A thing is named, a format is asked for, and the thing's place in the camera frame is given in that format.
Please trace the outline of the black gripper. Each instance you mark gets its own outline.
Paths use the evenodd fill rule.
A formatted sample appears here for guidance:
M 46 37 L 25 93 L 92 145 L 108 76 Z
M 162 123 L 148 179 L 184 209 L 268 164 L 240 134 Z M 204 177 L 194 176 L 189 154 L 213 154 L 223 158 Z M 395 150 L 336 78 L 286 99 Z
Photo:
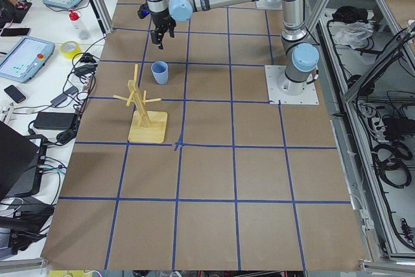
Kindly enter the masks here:
M 171 38 L 175 37 L 174 29 L 176 27 L 176 21 L 171 17 L 168 10 L 161 12 L 151 13 L 152 22 L 154 24 L 154 30 L 150 32 L 152 43 L 163 50 L 163 37 L 166 32 L 169 33 Z

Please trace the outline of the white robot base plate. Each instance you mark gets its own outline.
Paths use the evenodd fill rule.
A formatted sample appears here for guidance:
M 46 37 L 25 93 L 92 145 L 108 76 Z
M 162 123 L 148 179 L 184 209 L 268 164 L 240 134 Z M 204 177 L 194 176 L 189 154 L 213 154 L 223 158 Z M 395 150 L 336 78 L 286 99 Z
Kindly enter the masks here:
M 265 66 L 268 101 L 271 104 L 319 105 L 314 83 L 308 84 L 312 75 L 306 82 L 292 82 L 285 76 L 285 68 L 282 65 Z

